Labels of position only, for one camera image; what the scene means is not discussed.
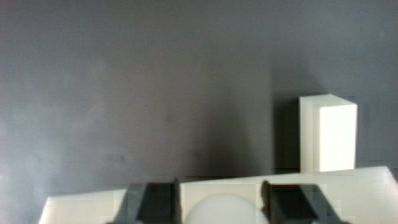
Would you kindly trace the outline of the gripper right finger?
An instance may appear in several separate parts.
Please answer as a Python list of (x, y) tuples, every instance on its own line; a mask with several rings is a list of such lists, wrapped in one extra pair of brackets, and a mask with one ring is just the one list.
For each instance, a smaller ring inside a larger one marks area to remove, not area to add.
[(270, 224), (343, 224), (315, 184), (261, 184), (261, 211)]

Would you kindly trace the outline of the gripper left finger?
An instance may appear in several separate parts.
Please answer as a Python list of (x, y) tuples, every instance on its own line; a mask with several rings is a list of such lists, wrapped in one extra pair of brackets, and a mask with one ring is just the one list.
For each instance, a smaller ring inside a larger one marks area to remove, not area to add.
[(178, 224), (178, 184), (132, 184), (112, 224)]

